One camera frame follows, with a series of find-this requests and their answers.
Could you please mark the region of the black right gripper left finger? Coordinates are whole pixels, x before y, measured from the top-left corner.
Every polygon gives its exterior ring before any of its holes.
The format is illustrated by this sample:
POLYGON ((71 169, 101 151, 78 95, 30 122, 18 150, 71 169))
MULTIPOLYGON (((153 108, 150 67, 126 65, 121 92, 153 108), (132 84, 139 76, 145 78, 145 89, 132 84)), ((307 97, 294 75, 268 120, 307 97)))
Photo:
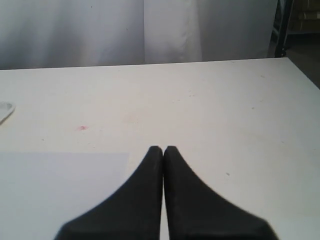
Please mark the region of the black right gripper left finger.
POLYGON ((158 240, 163 199, 163 152, 151 146, 110 197, 65 223, 57 240, 158 240))

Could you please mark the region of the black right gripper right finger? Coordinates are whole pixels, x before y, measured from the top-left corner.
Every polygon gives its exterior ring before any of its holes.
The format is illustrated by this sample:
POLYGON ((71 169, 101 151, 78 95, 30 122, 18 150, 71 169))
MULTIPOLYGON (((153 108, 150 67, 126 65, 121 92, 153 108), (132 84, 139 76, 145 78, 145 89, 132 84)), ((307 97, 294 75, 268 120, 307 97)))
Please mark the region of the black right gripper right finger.
POLYGON ((163 156, 164 196, 171 240, 276 240, 269 223, 205 184, 175 146, 163 156))

